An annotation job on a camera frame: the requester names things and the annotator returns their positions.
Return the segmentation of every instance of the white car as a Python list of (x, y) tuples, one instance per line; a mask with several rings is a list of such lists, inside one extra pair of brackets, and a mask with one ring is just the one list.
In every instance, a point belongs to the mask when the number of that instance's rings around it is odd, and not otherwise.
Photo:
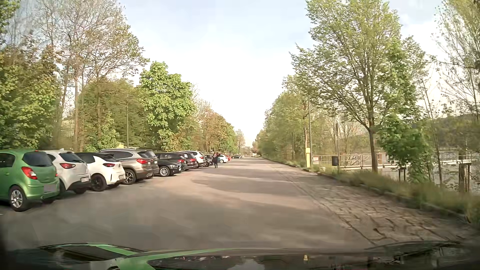
[(72, 190), (82, 194), (91, 186), (87, 164), (73, 151), (45, 150), (57, 169), (60, 178), (60, 193)]
[(206, 162), (205, 155), (202, 152), (199, 152), (199, 151), (180, 151), (180, 152), (187, 152), (187, 153), (193, 154), (193, 156), (198, 162), (199, 167), (203, 167), (203, 166), (208, 167), (210, 165), (208, 162)]
[(125, 181), (121, 162), (109, 153), (76, 153), (88, 166), (92, 178), (92, 190), (104, 191), (107, 186), (116, 187)]
[(218, 155), (218, 162), (219, 163), (227, 163), (228, 162), (228, 158), (225, 156), (225, 155)]

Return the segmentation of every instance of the asphalt road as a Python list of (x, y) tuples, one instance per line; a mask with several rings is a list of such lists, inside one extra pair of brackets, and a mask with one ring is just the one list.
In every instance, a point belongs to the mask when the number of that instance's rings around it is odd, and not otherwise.
[(0, 222), (9, 249), (84, 242), (144, 250), (370, 245), (296, 183), (303, 181), (292, 177), (297, 171), (243, 158), (104, 192), (71, 193), (22, 213), (0, 205)]

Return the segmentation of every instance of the license plate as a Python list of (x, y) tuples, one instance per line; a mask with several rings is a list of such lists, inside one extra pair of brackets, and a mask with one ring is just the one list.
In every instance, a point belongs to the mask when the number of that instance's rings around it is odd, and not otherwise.
[(54, 192), (57, 191), (56, 184), (45, 184), (43, 185), (43, 192)]

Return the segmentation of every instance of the yellow post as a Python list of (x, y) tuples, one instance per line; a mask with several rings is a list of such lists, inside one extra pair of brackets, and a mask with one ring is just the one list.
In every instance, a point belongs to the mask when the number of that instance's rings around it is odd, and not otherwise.
[(305, 149), (305, 160), (307, 161), (307, 168), (310, 168), (310, 147)]

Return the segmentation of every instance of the grass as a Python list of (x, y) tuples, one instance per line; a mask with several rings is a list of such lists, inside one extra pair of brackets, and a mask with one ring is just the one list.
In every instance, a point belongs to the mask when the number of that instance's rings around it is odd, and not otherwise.
[[(306, 166), (305, 161), (264, 158), (302, 168)], [(335, 178), (352, 186), (364, 184), (379, 189), (381, 193), (390, 192), (398, 196), (410, 198), (413, 202), (411, 206), (415, 208), (422, 208), (425, 204), (430, 204), (455, 213), (464, 214), (469, 222), (480, 228), (480, 196), (442, 189), (433, 183), (399, 182), (371, 171), (346, 172), (340, 170), (340, 173), (338, 173), (336, 167), (328, 165), (322, 165), (322, 167), (325, 167), (325, 171), (321, 170), (318, 165), (312, 165), (310, 171), (333, 175)]]

